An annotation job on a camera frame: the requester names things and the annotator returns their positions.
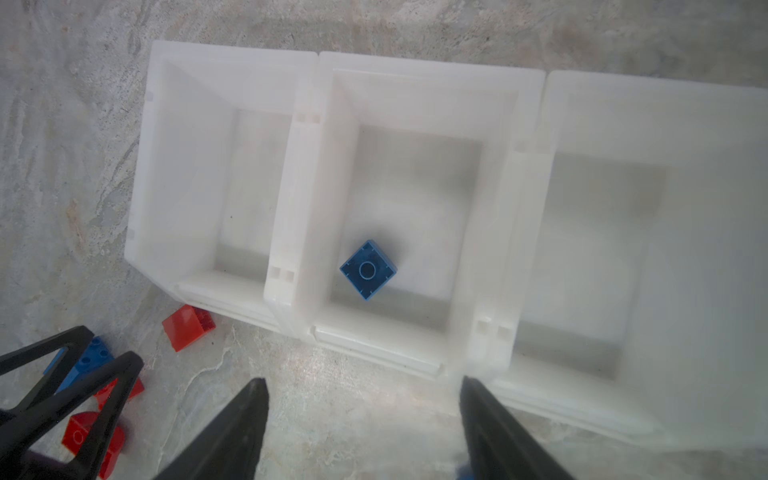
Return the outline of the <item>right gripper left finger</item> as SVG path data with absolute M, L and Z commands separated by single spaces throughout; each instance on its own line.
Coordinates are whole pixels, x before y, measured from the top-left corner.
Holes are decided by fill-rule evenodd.
M 267 382 L 254 378 L 157 477 L 253 479 L 268 413 Z

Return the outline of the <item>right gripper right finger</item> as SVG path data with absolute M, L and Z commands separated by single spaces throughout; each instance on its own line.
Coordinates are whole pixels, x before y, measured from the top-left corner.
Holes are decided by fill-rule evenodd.
M 480 380 L 463 378 L 459 406 L 469 454 L 461 479 L 573 479 Z

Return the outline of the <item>blue lego brick tall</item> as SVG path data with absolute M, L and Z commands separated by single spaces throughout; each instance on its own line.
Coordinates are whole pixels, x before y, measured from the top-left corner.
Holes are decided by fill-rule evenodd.
M 101 366 L 113 360 L 114 357 L 107 344 L 99 336 L 95 336 L 75 366 L 66 375 L 56 392 L 69 388 L 82 377 L 98 370 Z

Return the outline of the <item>red sloped lego brick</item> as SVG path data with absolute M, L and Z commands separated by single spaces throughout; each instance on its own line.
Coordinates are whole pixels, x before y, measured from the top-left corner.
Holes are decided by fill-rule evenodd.
M 162 326 L 175 352 L 180 352 L 216 328 L 207 310 L 191 305 L 179 308 L 162 322 Z

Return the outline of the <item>blue square lego brick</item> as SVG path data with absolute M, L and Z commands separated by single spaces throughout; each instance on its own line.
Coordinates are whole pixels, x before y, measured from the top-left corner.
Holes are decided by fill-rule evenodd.
M 397 268 L 373 240 L 367 240 L 341 265 L 340 272 L 368 301 L 397 273 Z

